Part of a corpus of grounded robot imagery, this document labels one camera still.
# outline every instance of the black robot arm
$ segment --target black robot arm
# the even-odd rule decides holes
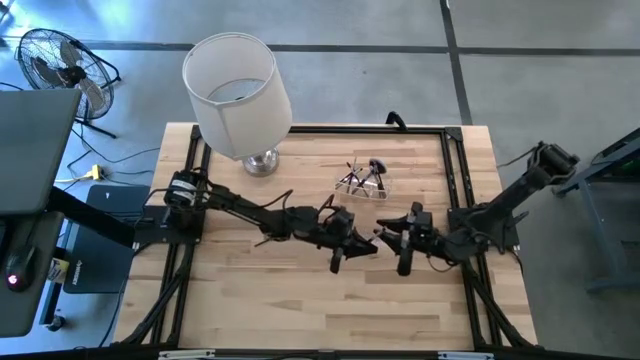
[[[202,178],[204,175],[186,171],[176,172],[171,184],[181,184],[175,179],[188,179],[189,176]],[[378,252],[377,246],[371,243],[373,239],[366,240],[354,228],[354,214],[342,206],[332,204],[333,195],[319,209],[312,206],[285,207],[285,201],[292,193],[288,191],[271,202],[273,204],[283,199],[282,208],[269,210],[266,207],[271,204],[257,205],[231,192],[225,186],[208,180],[205,182],[206,186],[201,187],[206,189],[197,190],[196,186],[188,190],[184,187],[170,189],[165,195],[165,203],[181,213],[212,209],[234,215],[260,229],[265,241],[258,245],[268,241],[286,241],[293,237],[313,244],[318,249],[332,249],[330,270],[333,273],[338,273],[342,257],[349,259]],[[333,213],[320,221],[320,213],[325,210],[332,210]]]
[[[555,144],[540,142],[531,152],[527,171],[491,202],[450,209],[448,235],[441,235],[433,227],[431,213],[423,211],[420,203],[413,203],[402,218],[378,220],[383,229],[376,232],[377,236],[400,256],[398,274],[407,276],[411,272],[413,251],[441,258],[451,266],[486,251],[490,244],[504,252],[506,224],[517,222],[511,217],[512,211],[534,192],[569,179],[579,161]]]

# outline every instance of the butcher block tabletop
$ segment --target butcher block tabletop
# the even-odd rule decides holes
[[[184,167],[193,125],[167,124],[152,189],[166,187],[173,172]],[[489,130],[463,126],[462,133],[476,201],[489,201],[502,190]],[[334,193],[336,177],[347,174],[347,161],[357,157],[362,165],[369,158],[378,158],[392,177],[387,200],[336,195],[337,204],[355,213],[358,231],[373,236],[376,219],[403,216],[413,201],[422,202],[433,213],[434,225],[447,231],[446,212],[451,205],[438,136],[290,134],[278,149],[280,166],[264,178],[251,177],[241,163],[213,153],[209,179],[256,204],[293,189],[287,206],[319,207]],[[456,183],[462,184],[453,145],[451,153]],[[461,186],[458,188],[459,198],[464,199]],[[163,204],[163,195],[156,195],[149,204]],[[281,206],[277,203],[271,208]],[[376,240],[377,254],[343,260],[340,272],[332,274],[329,249],[317,250],[293,239],[254,247],[262,240],[255,226],[223,212],[207,211],[191,270],[181,348],[473,348],[459,267],[440,273],[424,255],[415,253],[411,275],[400,277],[397,257]],[[115,341],[129,335],[156,301],[167,248],[151,245],[134,258]],[[535,343],[518,263],[510,254],[501,256],[495,250],[487,259],[497,303],[522,335]],[[438,259],[432,259],[432,264],[447,268]],[[488,339],[486,313],[478,303]],[[172,303],[165,318],[165,335],[171,319]]]

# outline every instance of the lamp base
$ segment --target lamp base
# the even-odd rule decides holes
[[[267,150],[260,155],[242,160],[244,169],[249,173],[249,175],[255,177],[263,177],[273,174],[279,164],[280,156],[278,154],[278,149],[276,148]]]

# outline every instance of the wheel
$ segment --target wheel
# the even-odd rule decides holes
[[[65,320],[64,316],[54,315],[53,316],[53,321],[51,322],[51,324],[47,325],[47,329],[49,331],[52,331],[52,332],[53,331],[58,331],[66,323],[67,323],[67,320]]]
[[[333,250],[333,256],[331,257],[331,266],[329,266],[329,270],[331,270],[332,273],[337,274],[338,271],[340,271],[340,261],[342,261],[343,255],[343,248],[336,248]]]
[[[413,262],[413,249],[400,249],[400,261],[398,261],[398,275],[409,276],[411,274],[411,263]]]

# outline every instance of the lamp shade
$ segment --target lamp shade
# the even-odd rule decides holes
[[[291,127],[291,103],[271,50],[257,38],[224,33],[198,43],[182,67],[200,132],[216,152],[239,160],[273,149]],[[254,81],[250,94],[218,100],[225,87]]]

